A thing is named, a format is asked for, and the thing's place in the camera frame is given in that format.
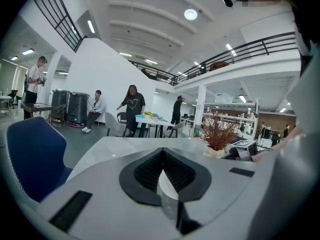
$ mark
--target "round ceiling light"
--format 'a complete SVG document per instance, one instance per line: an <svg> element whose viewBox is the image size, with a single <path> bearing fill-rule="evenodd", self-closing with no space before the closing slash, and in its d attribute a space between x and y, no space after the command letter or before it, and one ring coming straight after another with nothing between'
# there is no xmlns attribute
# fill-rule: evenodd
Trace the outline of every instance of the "round ceiling light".
<svg viewBox="0 0 320 240"><path fill-rule="evenodd" d="M198 13L194 9L188 9L184 12L184 17L189 21L193 21L198 17Z"/></svg>

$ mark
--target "black t-shirt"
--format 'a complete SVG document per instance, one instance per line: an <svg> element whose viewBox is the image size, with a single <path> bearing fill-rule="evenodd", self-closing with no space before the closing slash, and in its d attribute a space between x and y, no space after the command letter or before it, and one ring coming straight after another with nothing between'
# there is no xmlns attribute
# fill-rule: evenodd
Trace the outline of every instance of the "black t-shirt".
<svg viewBox="0 0 320 240"><path fill-rule="evenodd" d="M126 105L127 117L140 115L142 107L146 105L144 96L139 92L135 96L125 97L121 104L122 106Z"/></svg>
<svg viewBox="0 0 320 240"><path fill-rule="evenodd" d="M173 113L180 114L180 108L182 104L182 99L178 99L173 105Z"/></svg>

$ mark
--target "blue chair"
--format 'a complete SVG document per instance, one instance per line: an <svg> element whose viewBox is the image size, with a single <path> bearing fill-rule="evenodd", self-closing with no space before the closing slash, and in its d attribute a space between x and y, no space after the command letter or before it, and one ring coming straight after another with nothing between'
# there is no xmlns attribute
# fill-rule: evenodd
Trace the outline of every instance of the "blue chair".
<svg viewBox="0 0 320 240"><path fill-rule="evenodd" d="M63 161L66 139L41 116L10 125L6 145L15 180L26 197L38 203L72 171Z"/></svg>

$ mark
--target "flower pot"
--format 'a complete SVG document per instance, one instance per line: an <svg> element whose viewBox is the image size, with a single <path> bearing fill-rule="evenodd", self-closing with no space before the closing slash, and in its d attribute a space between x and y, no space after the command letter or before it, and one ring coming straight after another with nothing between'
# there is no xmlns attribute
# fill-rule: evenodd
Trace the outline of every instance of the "flower pot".
<svg viewBox="0 0 320 240"><path fill-rule="evenodd" d="M207 147L206 151L203 153L204 156L211 158L222 158L225 155L225 150L214 150L211 147Z"/></svg>

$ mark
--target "pillar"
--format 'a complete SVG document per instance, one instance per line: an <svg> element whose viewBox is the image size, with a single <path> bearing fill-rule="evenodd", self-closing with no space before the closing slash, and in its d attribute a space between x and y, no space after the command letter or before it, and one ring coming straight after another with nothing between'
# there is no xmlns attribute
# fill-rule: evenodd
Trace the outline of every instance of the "pillar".
<svg viewBox="0 0 320 240"><path fill-rule="evenodd" d="M203 112L205 109L206 102L206 87L204 85L199 86L198 90L198 101L196 103L195 116L193 121L193 127L200 125L202 121Z"/></svg>

